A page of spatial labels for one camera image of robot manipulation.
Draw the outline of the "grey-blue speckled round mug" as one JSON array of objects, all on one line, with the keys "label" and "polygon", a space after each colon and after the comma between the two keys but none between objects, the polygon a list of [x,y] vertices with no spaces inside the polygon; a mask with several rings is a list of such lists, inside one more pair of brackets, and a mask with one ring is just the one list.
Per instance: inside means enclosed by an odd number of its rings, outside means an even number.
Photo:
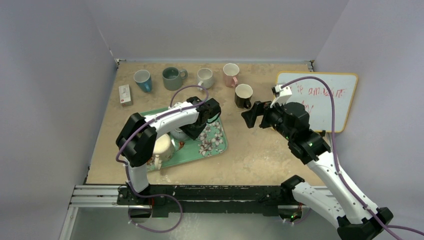
[{"label": "grey-blue speckled round mug", "polygon": [[178,142],[185,142],[190,137],[184,133],[180,128],[173,129],[169,132],[172,138]]}]

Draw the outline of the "black mug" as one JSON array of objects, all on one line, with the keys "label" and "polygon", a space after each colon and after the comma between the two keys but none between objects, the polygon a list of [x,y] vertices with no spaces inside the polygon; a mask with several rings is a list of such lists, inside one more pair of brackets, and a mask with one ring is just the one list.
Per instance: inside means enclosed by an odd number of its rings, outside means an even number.
[{"label": "black mug", "polygon": [[239,84],[235,88],[234,103],[238,108],[250,109],[252,106],[251,98],[254,91],[248,84]]}]

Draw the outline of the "white speckled round mug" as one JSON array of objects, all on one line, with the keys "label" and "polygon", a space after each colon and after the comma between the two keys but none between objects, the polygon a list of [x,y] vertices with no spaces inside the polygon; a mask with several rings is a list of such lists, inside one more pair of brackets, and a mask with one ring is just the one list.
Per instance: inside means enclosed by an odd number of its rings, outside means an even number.
[{"label": "white speckled round mug", "polygon": [[197,72],[196,79],[197,79],[197,85],[198,85],[197,89],[199,91],[204,90],[200,86],[204,87],[205,89],[210,89],[215,83],[213,71],[209,68],[199,69]]}]

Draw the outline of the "pink faceted mug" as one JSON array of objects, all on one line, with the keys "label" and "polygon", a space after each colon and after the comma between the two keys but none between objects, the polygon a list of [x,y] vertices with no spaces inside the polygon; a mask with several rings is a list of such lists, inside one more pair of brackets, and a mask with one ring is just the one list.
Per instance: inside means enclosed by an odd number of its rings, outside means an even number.
[{"label": "pink faceted mug", "polygon": [[226,87],[232,88],[238,85],[240,68],[235,63],[227,63],[223,66],[223,81]]}]

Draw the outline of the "grey flat-bottom mug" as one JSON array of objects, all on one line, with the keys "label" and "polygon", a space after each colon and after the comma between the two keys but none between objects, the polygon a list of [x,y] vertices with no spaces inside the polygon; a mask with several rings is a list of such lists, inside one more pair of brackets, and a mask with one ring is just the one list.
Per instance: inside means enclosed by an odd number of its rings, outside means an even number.
[{"label": "grey flat-bottom mug", "polygon": [[176,67],[167,67],[162,71],[162,80],[164,87],[169,91],[179,90],[183,86],[183,80],[188,77],[186,69],[177,69]]}]

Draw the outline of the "blue textured mug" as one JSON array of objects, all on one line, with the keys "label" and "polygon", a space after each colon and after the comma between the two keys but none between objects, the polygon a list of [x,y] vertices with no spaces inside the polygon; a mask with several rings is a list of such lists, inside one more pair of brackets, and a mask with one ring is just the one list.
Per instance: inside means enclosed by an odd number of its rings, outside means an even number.
[{"label": "blue textured mug", "polygon": [[141,69],[138,70],[133,79],[138,87],[145,93],[150,93],[152,91],[152,78],[148,70]]}]

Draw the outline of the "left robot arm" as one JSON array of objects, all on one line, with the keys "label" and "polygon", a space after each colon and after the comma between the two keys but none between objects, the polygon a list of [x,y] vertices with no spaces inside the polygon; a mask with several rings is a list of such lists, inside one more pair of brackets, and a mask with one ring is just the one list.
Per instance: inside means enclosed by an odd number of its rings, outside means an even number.
[{"label": "left robot arm", "polygon": [[207,121],[221,112],[214,99],[200,100],[190,97],[180,105],[154,115],[132,114],[118,135],[115,143],[117,162],[124,164],[129,197],[138,205],[149,199],[147,162],[153,156],[156,140],[174,129],[181,129],[195,140],[207,125]]}]

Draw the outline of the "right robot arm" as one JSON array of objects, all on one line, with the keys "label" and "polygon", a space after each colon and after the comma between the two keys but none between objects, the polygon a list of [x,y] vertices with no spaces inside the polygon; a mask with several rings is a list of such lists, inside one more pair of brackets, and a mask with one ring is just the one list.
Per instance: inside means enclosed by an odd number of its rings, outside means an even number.
[{"label": "right robot arm", "polygon": [[295,201],[309,206],[337,230],[342,240],[372,240],[393,219],[387,207],[378,207],[337,167],[334,154],[323,137],[310,129],[309,114],[298,102],[285,105],[256,101],[241,113],[248,128],[262,116],[260,128],[272,127],[287,139],[290,152],[312,170],[331,192],[329,197],[294,175],[282,183],[280,196],[288,204]]}]

